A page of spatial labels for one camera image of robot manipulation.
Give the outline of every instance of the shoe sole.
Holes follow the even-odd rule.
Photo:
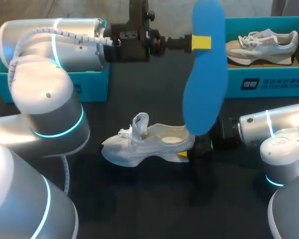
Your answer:
[[[119,156],[111,156],[111,160],[109,158],[106,158],[103,154],[102,156],[109,162],[116,164],[118,166],[122,167],[136,167],[138,166],[144,159],[151,157],[151,156],[158,156],[168,162],[174,162],[174,163],[188,163],[189,160],[187,158],[183,158],[181,156],[178,156],[175,153],[153,153],[147,156],[137,156],[137,157],[130,157],[129,161],[126,161],[126,159],[119,157]]]
[[[279,64],[279,65],[291,65],[292,60],[291,60],[291,56],[290,57],[285,57],[285,56],[267,56],[266,58],[255,58],[255,59],[239,59],[239,58],[235,58],[235,57],[231,57],[231,56],[227,56],[230,60],[241,64],[241,65],[250,65],[252,64],[254,61],[257,60],[266,60],[269,61],[271,63],[274,64]]]

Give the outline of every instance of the shoelace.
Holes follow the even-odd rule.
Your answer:
[[[118,133],[119,137],[123,137],[128,139],[129,142],[131,142],[132,145],[135,145],[135,143],[140,143],[141,141],[134,139],[132,136],[132,126],[130,125],[129,129],[121,129]]]
[[[130,125],[129,129],[120,129],[118,133],[119,137],[131,138],[132,137],[132,126]]]
[[[253,35],[258,33],[257,31],[252,31],[248,34],[248,36],[238,36],[239,43],[241,44],[242,47],[246,47],[245,45],[250,45],[250,44],[262,44],[257,38],[254,38]]]

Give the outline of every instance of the shoe tongue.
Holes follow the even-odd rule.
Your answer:
[[[149,115],[147,113],[139,113],[133,119],[132,123],[132,137],[136,140],[141,140],[142,134],[145,134],[148,129]]]
[[[267,36],[271,36],[274,35],[275,33],[273,31],[271,31],[270,29],[264,30],[264,31],[260,31],[256,34],[253,35],[253,37],[255,38],[265,38]]]

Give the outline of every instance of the white coiled cable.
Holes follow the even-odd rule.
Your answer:
[[[69,164],[68,160],[65,156],[61,156],[63,167],[64,167],[64,175],[65,175],[65,182],[64,182],[64,193],[66,195],[69,194],[70,189],[70,170],[69,170]]]
[[[94,42],[95,44],[102,44],[106,46],[113,46],[113,41],[109,37],[90,37],[90,36],[83,36],[67,31],[61,31],[59,29],[55,29],[53,27],[45,27],[45,28],[38,28],[36,30],[32,30],[29,33],[25,34],[17,43],[14,49],[13,58],[9,63],[9,69],[8,69],[8,86],[9,90],[11,91],[11,85],[13,82],[13,77],[15,73],[15,67],[18,63],[18,57],[20,56],[21,52],[23,51],[24,44],[26,41],[37,34],[55,34],[58,36],[64,36],[64,37],[70,37],[73,39],[78,39],[83,42]]]

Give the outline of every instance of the shoe insole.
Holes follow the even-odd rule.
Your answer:
[[[165,143],[180,143],[183,141],[183,139],[178,137],[163,137],[161,140]]]
[[[198,0],[193,35],[211,36],[211,50],[196,50],[183,95],[183,115],[191,134],[207,133],[216,121],[227,90],[225,12],[218,0]]]

